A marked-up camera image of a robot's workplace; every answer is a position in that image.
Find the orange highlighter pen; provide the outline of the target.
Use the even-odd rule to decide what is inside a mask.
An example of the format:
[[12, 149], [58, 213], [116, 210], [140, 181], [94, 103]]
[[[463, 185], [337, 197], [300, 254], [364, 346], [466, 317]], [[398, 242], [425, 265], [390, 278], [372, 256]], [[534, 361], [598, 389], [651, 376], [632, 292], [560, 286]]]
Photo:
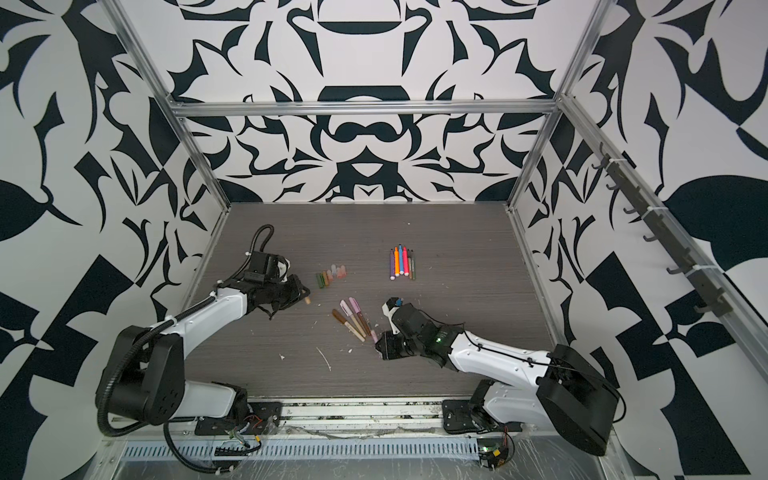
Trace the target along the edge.
[[400, 272], [400, 259], [399, 259], [399, 257], [400, 257], [399, 249], [398, 248], [394, 248], [393, 251], [392, 251], [392, 266], [391, 266], [392, 278], [393, 279], [395, 279], [395, 278], [397, 278], [397, 277], [399, 277], [401, 275], [401, 272]]

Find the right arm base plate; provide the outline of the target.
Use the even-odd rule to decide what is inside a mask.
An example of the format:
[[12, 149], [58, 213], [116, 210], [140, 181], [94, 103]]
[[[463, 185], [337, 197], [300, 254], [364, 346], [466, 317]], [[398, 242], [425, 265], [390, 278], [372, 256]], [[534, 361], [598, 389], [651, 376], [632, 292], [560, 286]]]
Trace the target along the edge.
[[441, 409], [442, 428], [451, 435], [502, 432], [506, 427], [471, 400], [443, 400]]

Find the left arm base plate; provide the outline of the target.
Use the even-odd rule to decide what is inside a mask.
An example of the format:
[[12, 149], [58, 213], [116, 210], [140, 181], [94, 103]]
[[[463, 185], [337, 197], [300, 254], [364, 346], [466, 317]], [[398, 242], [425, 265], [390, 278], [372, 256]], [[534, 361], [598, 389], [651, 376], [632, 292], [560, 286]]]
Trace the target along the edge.
[[241, 435], [269, 434], [280, 426], [283, 403], [279, 401], [249, 402], [241, 419], [235, 417], [202, 417], [194, 429], [196, 436], [228, 435], [233, 430]]

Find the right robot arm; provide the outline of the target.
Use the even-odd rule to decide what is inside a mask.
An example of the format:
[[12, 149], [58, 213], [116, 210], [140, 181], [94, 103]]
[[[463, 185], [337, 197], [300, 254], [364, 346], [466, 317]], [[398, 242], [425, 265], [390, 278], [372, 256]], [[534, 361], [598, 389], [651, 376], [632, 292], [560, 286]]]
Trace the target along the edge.
[[626, 403], [575, 349], [558, 344], [551, 351], [526, 350], [496, 343], [462, 323], [440, 322], [397, 297], [388, 299], [382, 312], [390, 328], [375, 348], [383, 359], [420, 357], [483, 377], [470, 402], [470, 415], [480, 429], [508, 423], [551, 427], [587, 454], [606, 454]]

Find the pink highlighter pen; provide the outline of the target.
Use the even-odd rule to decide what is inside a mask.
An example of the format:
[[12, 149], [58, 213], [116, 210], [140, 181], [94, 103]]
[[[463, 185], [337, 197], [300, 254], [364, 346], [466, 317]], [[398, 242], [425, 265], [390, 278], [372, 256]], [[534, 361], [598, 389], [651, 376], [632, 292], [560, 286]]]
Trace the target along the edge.
[[405, 246], [401, 248], [400, 256], [401, 256], [402, 274], [406, 277], [410, 277], [411, 276], [410, 259], [409, 259], [408, 249]]

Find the gold brown pen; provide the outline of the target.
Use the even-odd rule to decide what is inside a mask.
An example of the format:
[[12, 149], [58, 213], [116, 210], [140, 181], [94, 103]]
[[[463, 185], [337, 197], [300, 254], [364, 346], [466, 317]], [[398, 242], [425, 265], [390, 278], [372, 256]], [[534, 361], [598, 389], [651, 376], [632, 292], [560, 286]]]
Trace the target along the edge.
[[404, 254], [406, 256], [406, 263], [407, 263], [406, 266], [408, 267], [407, 276], [409, 277], [409, 279], [413, 280], [414, 279], [414, 262], [412, 259], [412, 253], [409, 249], [404, 249]]

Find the blue highlighter pen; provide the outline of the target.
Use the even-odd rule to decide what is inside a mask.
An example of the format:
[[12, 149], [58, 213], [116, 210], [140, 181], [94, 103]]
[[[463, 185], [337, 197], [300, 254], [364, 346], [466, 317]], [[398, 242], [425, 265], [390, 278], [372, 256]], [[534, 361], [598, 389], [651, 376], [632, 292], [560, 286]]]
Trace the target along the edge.
[[400, 259], [400, 272], [401, 272], [400, 276], [402, 276], [404, 274], [404, 272], [405, 272], [405, 268], [404, 268], [404, 264], [403, 264], [403, 248], [402, 248], [401, 245], [398, 245], [397, 248], [399, 249], [399, 255], [400, 255], [400, 257], [399, 257], [399, 259]]

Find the green pen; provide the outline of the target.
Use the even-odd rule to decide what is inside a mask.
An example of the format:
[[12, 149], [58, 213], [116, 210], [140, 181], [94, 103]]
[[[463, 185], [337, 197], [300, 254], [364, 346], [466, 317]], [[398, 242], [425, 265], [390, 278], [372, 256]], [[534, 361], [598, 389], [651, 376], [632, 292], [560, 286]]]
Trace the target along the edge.
[[408, 260], [409, 260], [409, 276], [411, 280], [416, 280], [416, 265], [415, 265], [415, 259], [414, 259], [414, 252], [412, 250], [409, 250], [408, 252]]

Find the purple marker pen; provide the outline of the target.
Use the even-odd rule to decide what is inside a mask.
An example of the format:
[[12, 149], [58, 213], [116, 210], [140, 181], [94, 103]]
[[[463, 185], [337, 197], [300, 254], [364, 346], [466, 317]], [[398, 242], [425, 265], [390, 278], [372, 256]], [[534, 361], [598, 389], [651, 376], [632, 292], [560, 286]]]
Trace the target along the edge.
[[389, 252], [389, 278], [394, 281], [399, 274], [397, 266], [397, 255], [394, 249]]

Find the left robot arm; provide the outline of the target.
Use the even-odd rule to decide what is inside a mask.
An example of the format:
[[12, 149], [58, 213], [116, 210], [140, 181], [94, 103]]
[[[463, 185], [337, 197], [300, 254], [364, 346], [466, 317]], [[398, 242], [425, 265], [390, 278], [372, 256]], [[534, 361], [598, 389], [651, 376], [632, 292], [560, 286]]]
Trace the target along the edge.
[[253, 311], [269, 318], [310, 294], [282, 255], [267, 252], [271, 224], [252, 237], [244, 262], [200, 302], [150, 327], [129, 326], [114, 343], [95, 394], [96, 422], [107, 437], [175, 419], [209, 418], [235, 427], [250, 414], [244, 388], [190, 381], [186, 360], [225, 326]]

